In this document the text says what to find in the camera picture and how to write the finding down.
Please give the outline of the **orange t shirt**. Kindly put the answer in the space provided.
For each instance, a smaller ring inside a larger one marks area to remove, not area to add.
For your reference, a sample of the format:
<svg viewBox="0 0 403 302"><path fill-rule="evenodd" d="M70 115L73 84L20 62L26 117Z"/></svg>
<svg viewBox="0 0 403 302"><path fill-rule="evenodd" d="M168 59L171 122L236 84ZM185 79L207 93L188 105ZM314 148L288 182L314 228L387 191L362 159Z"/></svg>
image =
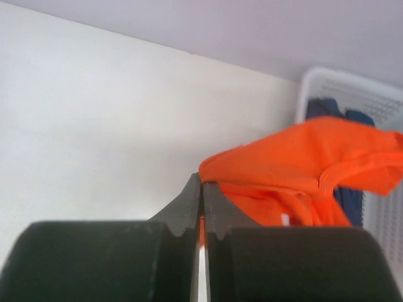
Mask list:
<svg viewBox="0 0 403 302"><path fill-rule="evenodd" d="M322 116L199 166L244 214L264 227L347 227L337 187L387 195L402 180L402 134Z"/></svg>

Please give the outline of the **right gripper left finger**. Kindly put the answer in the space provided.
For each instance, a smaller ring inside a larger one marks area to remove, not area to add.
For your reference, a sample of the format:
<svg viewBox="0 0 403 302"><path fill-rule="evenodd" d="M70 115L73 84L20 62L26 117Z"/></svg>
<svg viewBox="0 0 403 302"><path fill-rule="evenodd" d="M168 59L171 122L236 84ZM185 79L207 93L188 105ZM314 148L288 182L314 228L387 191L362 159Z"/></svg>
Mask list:
<svg viewBox="0 0 403 302"><path fill-rule="evenodd" d="M38 221L1 270L2 301L196 301L201 180L148 220Z"/></svg>

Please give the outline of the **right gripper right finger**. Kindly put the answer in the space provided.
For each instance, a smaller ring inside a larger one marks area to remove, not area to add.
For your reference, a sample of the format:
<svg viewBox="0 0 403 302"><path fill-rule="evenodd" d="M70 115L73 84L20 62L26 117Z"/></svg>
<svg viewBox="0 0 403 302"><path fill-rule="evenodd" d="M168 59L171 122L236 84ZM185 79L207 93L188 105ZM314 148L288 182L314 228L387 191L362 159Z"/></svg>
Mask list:
<svg viewBox="0 0 403 302"><path fill-rule="evenodd" d="M203 185L209 301L401 301L375 238L357 227L263 227Z"/></svg>

